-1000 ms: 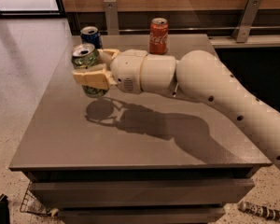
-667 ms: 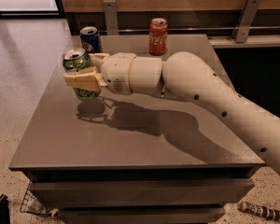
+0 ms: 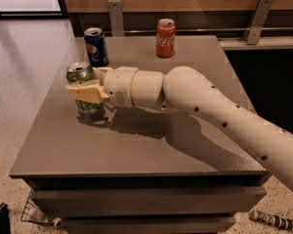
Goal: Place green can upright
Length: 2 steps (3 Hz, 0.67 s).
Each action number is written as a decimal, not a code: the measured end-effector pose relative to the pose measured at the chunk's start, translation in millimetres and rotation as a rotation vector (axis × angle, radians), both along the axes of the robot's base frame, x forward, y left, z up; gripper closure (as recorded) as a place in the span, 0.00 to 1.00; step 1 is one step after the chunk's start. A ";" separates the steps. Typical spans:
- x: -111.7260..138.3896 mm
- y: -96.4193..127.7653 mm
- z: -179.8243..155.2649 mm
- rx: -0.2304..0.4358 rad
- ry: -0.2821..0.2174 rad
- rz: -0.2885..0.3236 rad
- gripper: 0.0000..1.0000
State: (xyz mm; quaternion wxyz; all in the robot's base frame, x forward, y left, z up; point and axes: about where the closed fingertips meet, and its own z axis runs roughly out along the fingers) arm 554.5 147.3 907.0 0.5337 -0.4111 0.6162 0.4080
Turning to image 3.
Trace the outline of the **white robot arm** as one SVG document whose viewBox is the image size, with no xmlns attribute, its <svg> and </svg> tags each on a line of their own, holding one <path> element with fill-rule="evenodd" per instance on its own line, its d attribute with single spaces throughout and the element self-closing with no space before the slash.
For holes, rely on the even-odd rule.
<svg viewBox="0 0 293 234">
<path fill-rule="evenodd" d="M 227 98 L 199 71 L 177 66 L 164 74 L 76 62 L 66 69 L 66 90 L 77 101 L 183 112 L 217 128 L 293 192 L 293 134 Z"/>
</svg>

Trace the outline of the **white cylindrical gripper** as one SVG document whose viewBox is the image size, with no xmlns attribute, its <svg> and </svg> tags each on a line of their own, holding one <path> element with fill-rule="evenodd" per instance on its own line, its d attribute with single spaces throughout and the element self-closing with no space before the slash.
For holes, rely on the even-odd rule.
<svg viewBox="0 0 293 234">
<path fill-rule="evenodd" d="M 98 84 L 86 86 L 66 86 L 69 96 L 75 100 L 91 103 L 102 103 L 106 98 L 117 107 L 130 108 L 133 106 L 131 99 L 131 83 L 138 72 L 137 67 L 122 66 L 116 69 L 111 67 L 94 67 L 95 77 L 104 80 L 104 87 Z"/>
</svg>

